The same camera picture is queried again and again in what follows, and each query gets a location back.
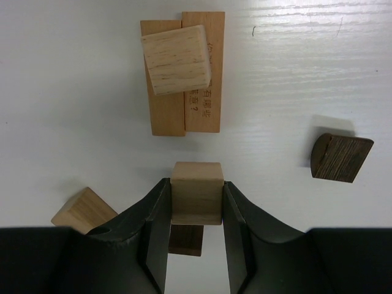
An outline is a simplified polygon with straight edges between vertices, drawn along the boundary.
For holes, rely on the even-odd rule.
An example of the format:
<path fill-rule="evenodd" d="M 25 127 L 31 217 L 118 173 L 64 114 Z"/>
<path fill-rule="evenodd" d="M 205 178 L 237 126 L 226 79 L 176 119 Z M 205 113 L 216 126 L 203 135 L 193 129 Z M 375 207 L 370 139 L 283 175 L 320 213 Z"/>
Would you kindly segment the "thin light wood plank block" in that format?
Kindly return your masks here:
<path fill-rule="evenodd" d="M 52 217 L 51 223 L 55 226 L 69 226 L 82 234 L 87 234 L 117 215 L 111 206 L 91 188 L 86 187 L 65 202 Z"/>

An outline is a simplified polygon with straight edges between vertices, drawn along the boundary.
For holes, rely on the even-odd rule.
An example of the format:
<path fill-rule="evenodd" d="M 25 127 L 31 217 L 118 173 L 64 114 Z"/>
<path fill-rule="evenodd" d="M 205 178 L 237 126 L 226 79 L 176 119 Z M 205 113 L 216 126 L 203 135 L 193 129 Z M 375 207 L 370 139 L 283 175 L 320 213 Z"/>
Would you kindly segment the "plain long light wood block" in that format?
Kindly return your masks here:
<path fill-rule="evenodd" d="M 181 27 L 181 20 L 142 20 L 140 22 L 142 36 Z M 184 93 L 156 96 L 146 64 L 145 74 L 152 134 L 154 136 L 184 137 L 186 135 Z"/>

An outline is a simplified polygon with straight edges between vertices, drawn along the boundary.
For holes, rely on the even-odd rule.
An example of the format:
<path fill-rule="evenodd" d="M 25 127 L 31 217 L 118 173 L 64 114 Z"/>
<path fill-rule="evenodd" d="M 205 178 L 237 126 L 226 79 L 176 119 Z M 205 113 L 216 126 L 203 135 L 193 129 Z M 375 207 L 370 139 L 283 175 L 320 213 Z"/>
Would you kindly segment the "engraved long light wood block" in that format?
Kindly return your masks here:
<path fill-rule="evenodd" d="M 182 25 L 205 27 L 212 74 L 206 89 L 184 93 L 185 129 L 187 132 L 218 133 L 221 129 L 225 12 L 183 12 Z"/>

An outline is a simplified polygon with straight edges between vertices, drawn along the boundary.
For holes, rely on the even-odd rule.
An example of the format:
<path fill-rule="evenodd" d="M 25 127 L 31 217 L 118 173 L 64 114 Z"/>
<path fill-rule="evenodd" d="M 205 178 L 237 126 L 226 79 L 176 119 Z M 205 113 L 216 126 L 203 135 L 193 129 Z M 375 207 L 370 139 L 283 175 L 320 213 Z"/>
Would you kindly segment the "dark wood arch block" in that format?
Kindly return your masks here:
<path fill-rule="evenodd" d="M 168 253 L 201 257 L 203 232 L 202 225 L 171 225 Z"/>

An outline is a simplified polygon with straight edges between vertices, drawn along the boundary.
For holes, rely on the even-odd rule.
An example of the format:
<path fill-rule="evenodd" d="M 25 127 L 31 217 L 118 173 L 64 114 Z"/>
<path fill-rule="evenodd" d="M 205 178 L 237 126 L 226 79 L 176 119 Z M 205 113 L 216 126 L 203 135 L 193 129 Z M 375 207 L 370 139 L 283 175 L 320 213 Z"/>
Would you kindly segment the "small light wood cube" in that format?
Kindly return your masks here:
<path fill-rule="evenodd" d="M 174 225 L 220 225 L 224 176 L 218 162 L 177 162 L 171 178 Z"/>

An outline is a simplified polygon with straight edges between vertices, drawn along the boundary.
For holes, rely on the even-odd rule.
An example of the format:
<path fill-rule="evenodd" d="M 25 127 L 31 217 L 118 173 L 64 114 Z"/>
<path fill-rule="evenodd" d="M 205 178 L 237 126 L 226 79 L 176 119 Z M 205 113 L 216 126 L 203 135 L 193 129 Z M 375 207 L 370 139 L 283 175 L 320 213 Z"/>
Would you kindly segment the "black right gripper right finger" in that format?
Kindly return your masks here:
<path fill-rule="evenodd" d="M 230 181 L 223 225 L 231 293 L 306 293 L 307 236 L 262 210 Z"/>

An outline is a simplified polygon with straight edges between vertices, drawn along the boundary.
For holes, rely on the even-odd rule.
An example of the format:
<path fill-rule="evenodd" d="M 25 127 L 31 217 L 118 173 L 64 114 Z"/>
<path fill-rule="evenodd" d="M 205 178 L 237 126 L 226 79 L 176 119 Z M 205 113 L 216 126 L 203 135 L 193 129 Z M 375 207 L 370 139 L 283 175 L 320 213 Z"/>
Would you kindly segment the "dark wood cube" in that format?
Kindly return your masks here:
<path fill-rule="evenodd" d="M 322 134 L 311 152 L 312 177 L 353 183 L 373 145 L 368 138 Z"/>

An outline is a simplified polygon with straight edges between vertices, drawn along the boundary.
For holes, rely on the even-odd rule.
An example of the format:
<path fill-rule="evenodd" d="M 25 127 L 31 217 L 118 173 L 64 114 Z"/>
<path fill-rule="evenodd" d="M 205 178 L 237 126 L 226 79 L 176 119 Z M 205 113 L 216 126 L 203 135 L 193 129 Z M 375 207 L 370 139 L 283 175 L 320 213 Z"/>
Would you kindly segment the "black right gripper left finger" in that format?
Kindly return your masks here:
<path fill-rule="evenodd" d="M 83 293 L 163 293 L 170 234 L 170 180 L 87 236 Z"/>

